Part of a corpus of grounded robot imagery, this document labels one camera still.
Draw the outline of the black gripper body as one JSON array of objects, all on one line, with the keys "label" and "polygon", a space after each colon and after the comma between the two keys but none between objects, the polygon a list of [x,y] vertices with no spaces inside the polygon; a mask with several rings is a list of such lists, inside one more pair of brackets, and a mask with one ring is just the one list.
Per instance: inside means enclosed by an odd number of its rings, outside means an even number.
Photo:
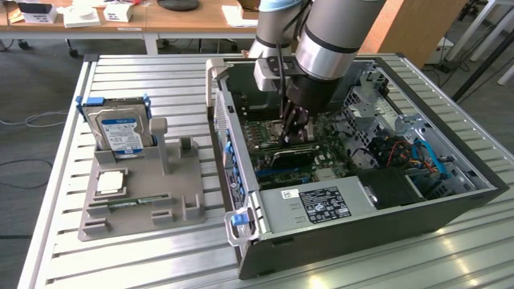
[{"label": "black gripper body", "polygon": [[325,109],[337,86],[337,79],[325,81],[305,75],[297,75],[291,78],[287,85],[285,97],[309,114],[319,114]]}]

